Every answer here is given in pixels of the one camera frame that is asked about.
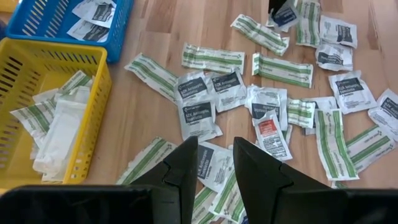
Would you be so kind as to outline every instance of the wooden floor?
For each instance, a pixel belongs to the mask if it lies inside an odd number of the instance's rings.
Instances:
[[[398,93],[398,0],[321,0],[323,14],[358,26],[358,48],[354,51],[354,69],[377,99],[390,88]],[[87,178],[90,184],[113,184],[127,163],[150,141],[160,136],[175,144],[182,142],[177,108],[169,100],[142,83],[135,74],[123,69],[140,52],[152,57],[176,75],[189,70],[181,66],[184,42],[243,51],[247,54],[244,82],[288,89],[291,98],[331,96],[328,76],[333,72],[315,65],[315,49],[295,45],[295,29],[290,47],[282,57],[315,67],[312,89],[251,76],[251,55],[272,52],[251,42],[230,28],[232,21],[245,14],[265,24],[268,0],[136,0],[126,32],[123,56],[111,65],[113,89],[99,134],[95,155]],[[217,115],[224,135],[211,142],[226,147],[235,136],[254,142],[249,111],[242,107]],[[349,140],[373,125],[367,112],[344,116],[345,138]],[[290,143],[293,159],[288,165],[329,184],[319,160],[314,136],[303,136],[294,127]],[[350,187],[398,187],[396,171],[398,150],[389,153],[360,174]]]

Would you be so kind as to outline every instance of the yellow plastic basket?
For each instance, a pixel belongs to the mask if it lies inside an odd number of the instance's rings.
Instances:
[[[14,12],[19,0],[0,0],[0,12]]]
[[[32,169],[32,138],[9,112],[32,105],[32,96],[61,87],[75,72],[95,76],[63,184],[88,173],[112,81],[102,47],[5,38],[0,42],[0,189],[40,184]]]

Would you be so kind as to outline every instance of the blue plastic basket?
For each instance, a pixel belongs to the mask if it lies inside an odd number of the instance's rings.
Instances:
[[[109,63],[119,61],[124,33],[134,0],[113,0],[116,9],[105,42],[76,40],[67,31],[80,19],[72,9],[82,0],[23,0],[8,24],[7,36],[13,39],[40,40],[104,47]]]

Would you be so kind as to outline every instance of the plastic basket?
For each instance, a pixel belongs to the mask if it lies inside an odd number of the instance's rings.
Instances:
[[[75,72],[95,76],[64,184],[86,178],[112,81],[101,47],[5,38],[0,42],[0,189],[40,184],[30,160],[32,138],[10,111],[32,105],[32,95],[61,87]]]
[[[19,0],[0,0],[0,12],[14,12]]]
[[[105,42],[76,40],[67,31],[80,19],[72,9],[82,0],[23,0],[8,23],[7,36],[104,47],[109,63],[119,61],[133,0],[113,0],[117,6]]]

